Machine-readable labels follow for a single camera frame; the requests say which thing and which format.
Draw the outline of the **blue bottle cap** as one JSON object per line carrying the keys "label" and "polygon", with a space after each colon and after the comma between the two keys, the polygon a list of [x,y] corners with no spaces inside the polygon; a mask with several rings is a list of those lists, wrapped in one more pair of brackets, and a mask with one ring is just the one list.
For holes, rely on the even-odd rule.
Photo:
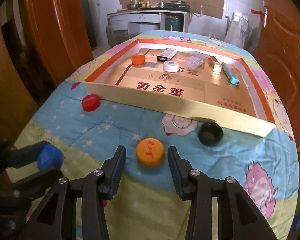
{"label": "blue bottle cap", "polygon": [[56,146],[47,144],[45,145],[38,155],[37,167],[40,171],[47,168],[61,168],[63,163],[63,153]]}

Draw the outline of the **orange bottle cap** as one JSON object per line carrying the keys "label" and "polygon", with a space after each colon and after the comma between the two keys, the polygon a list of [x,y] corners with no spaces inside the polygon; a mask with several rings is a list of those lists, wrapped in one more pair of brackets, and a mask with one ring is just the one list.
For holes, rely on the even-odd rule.
{"label": "orange bottle cap", "polygon": [[154,167],[163,162],[165,149],[158,139],[146,138],[138,143],[135,153],[140,164],[147,167]]}
{"label": "orange bottle cap", "polygon": [[143,65],[146,62],[146,57],[145,55],[133,55],[131,57],[131,61],[133,65]]}

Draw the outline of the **black bottle cap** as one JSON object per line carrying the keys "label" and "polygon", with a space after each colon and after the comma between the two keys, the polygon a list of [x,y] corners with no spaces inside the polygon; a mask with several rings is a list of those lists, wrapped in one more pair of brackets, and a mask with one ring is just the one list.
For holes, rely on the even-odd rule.
{"label": "black bottle cap", "polygon": [[221,126],[215,122],[202,123],[198,132],[198,138],[205,146],[216,146],[222,140],[223,135]]}

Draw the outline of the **red bottle cap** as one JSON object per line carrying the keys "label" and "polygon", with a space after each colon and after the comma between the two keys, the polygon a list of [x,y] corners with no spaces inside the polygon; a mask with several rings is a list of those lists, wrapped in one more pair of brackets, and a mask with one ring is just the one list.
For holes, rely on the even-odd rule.
{"label": "red bottle cap", "polygon": [[96,94],[89,94],[85,96],[81,101],[82,108],[86,112],[92,112],[98,109],[100,104],[100,98]]}

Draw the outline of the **colourful cartoon quilt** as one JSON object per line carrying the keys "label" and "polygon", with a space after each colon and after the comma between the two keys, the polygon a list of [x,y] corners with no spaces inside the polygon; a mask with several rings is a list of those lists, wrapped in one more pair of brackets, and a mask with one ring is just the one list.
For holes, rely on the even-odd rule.
{"label": "colourful cartoon quilt", "polygon": [[200,123],[138,107],[102,101],[92,112],[82,109],[87,90],[73,74],[57,87],[16,140],[18,148],[48,141],[63,152],[62,171],[82,178],[101,167],[118,146],[127,160],[118,193],[105,209],[111,239],[183,239],[190,204],[175,192],[167,161],[147,167],[135,149],[175,146],[184,159],[212,178],[235,177],[278,239],[286,239],[298,198],[298,155],[290,120],[274,87],[257,67],[276,127],[265,138],[224,130],[219,144],[203,145]]}

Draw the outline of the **orange open bottle cap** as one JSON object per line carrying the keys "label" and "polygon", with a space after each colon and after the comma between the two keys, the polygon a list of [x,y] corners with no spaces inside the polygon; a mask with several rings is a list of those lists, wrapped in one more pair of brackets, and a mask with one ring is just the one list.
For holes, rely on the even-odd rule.
{"label": "orange open bottle cap", "polygon": [[131,57],[131,61],[133,65],[143,65],[146,62],[146,57],[145,55],[133,55]]}

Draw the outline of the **light blue lighter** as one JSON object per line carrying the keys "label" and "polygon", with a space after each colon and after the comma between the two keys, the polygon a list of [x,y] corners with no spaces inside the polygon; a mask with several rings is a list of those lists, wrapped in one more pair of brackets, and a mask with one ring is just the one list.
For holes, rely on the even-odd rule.
{"label": "light blue lighter", "polygon": [[232,69],[226,63],[222,63],[222,70],[225,72],[229,82],[232,85],[238,86],[240,84],[239,78],[234,74]]}

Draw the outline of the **white bottle cap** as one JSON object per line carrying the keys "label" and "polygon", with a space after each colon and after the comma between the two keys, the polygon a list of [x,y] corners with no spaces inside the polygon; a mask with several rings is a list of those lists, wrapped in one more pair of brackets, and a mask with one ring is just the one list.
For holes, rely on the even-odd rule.
{"label": "white bottle cap", "polygon": [[179,71],[179,63],[175,61],[165,61],[163,62],[163,70],[169,73],[176,73]]}

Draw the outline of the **gold lipstick case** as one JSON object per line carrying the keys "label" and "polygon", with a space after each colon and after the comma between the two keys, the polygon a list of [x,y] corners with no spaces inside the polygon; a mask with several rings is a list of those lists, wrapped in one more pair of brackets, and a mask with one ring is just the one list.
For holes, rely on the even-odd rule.
{"label": "gold lipstick case", "polygon": [[206,60],[207,60],[208,65],[212,69],[213,73],[215,73],[215,74],[221,73],[222,64],[214,56],[209,55]]}

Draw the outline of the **white black rectangular lighter box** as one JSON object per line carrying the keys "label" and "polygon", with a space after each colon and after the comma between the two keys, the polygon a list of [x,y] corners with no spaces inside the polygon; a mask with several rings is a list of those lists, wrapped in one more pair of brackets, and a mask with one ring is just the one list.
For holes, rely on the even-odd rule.
{"label": "white black rectangular lighter box", "polygon": [[177,50],[173,48],[168,48],[157,55],[157,61],[165,62],[170,61],[177,54]]}

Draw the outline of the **clear plastic bottle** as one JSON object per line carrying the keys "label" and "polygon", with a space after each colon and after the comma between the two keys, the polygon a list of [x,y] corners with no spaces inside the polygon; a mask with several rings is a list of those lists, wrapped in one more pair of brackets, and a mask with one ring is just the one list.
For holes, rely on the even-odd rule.
{"label": "clear plastic bottle", "polygon": [[207,58],[206,54],[196,53],[192,54],[190,57],[185,59],[185,67],[189,70],[194,70],[201,66],[205,59]]}

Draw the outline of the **white kitchen counter cabinet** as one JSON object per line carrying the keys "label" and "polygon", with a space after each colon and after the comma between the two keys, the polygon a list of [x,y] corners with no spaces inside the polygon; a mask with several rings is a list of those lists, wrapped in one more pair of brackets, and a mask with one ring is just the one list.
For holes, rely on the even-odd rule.
{"label": "white kitchen counter cabinet", "polygon": [[188,31],[190,23],[190,12],[188,11],[150,8],[123,10],[108,14],[108,25],[106,26],[108,44],[114,47],[141,33],[151,30],[165,30],[165,17],[167,15],[182,15],[184,17],[183,32]]}

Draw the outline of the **dark green air fryer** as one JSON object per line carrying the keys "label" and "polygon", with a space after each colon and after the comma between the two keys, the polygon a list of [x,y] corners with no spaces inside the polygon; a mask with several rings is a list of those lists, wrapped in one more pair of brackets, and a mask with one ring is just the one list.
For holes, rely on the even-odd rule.
{"label": "dark green air fryer", "polygon": [[182,15],[167,15],[165,17],[165,30],[183,32],[183,20]]}

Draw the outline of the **white plastic bag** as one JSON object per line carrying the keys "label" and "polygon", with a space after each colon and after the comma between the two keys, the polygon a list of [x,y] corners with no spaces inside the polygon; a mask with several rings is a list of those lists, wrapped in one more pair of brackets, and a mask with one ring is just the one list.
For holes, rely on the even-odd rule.
{"label": "white plastic bag", "polygon": [[249,21],[240,17],[239,21],[230,21],[224,42],[243,49],[247,40]]}

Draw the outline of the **black gas stove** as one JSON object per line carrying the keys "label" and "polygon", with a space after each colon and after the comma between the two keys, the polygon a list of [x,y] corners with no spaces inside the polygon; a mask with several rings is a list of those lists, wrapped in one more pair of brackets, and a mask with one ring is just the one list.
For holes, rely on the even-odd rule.
{"label": "black gas stove", "polygon": [[166,10],[190,11],[190,6],[184,1],[161,2],[160,7]]}

